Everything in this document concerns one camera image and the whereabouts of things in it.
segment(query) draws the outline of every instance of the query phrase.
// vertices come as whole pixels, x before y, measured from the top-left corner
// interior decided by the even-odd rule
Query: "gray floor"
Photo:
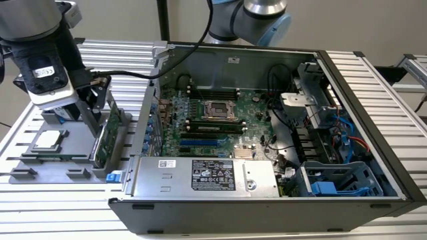
[[[0,122],[12,125],[19,118],[24,108],[29,103],[29,97],[12,83],[19,70],[16,66],[7,62],[5,64],[5,78],[0,85]],[[8,133],[9,128],[0,125],[0,140]]]

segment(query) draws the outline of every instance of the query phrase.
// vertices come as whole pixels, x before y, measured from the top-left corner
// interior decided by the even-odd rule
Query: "cpu socket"
[[[232,101],[206,101],[203,119],[208,121],[236,121]]]

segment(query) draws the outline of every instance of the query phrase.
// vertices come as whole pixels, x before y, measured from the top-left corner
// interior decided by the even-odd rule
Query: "white wall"
[[[155,0],[75,0],[83,21],[75,37],[154,41],[160,38]],[[206,28],[204,0],[168,0],[171,39],[195,42]],[[363,51],[374,64],[392,65],[404,53],[427,54],[427,0],[288,0],[294,21],[279,47]],[[17,74],[7,66],[7,81]],[[418,103],[411,98],[411,106]],[[0,86],[0,121],[13,123],[28,102],[20,90]],[[0,137],[7,129],[0,126]]]

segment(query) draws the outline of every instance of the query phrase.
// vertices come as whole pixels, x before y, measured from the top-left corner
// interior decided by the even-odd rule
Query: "power supply label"
[[[191,188],[195,191],[235,191],[232,160],[192,160]]]

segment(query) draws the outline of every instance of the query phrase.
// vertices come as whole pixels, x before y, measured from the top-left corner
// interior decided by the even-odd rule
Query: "red cable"
[[[356,141],[359,141],[364,146],[366,146],[366,151],[370,152],[370,146],[366,143],[366,141],[363,141],[360,138],[355,137],[355,136],[348,136],[350,139],[354,139]]]

